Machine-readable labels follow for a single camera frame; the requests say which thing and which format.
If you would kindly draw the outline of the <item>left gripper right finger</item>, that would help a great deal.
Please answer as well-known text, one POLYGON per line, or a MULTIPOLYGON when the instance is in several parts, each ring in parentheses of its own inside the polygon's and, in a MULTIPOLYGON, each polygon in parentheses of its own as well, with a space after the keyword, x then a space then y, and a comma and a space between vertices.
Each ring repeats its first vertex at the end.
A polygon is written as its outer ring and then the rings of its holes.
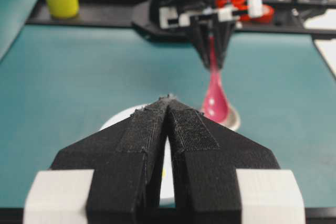
POLYGON ((189 223, 304 223, 301 191, 273 152, 172 100, 175 203, 189 223))

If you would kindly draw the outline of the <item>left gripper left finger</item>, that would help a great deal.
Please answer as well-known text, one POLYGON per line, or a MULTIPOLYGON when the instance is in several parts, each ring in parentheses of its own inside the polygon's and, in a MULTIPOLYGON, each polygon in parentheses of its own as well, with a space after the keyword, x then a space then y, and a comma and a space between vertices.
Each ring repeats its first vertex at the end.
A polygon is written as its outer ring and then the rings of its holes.
POLYGON ((23 222, 136 223, 139 210, 158 207, 167 106, 161 98, 61 149, 37 173, 23 222))

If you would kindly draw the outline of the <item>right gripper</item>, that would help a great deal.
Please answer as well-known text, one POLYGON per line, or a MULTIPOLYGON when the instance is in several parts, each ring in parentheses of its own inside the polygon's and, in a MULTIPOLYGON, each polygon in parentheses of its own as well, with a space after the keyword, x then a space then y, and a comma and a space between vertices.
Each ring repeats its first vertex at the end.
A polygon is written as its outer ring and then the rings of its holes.
POLYGON ((217 69, 221 69, 235 21, 219 21, 215 1, 150 0, 150 18, 163 30, 190 28, 189 39, 204 67, 216 63, 217 69))

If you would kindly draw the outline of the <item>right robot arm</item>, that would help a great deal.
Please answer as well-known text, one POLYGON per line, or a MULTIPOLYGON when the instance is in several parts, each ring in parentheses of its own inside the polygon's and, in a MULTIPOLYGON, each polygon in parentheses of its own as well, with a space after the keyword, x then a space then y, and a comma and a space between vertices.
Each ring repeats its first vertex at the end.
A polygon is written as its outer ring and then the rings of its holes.
POLYGON ((207 69, 221 69, 244 14, 261 17, 262 0, 148 0, 133 9, 132 25, 158 39, 187 39, 207 69))

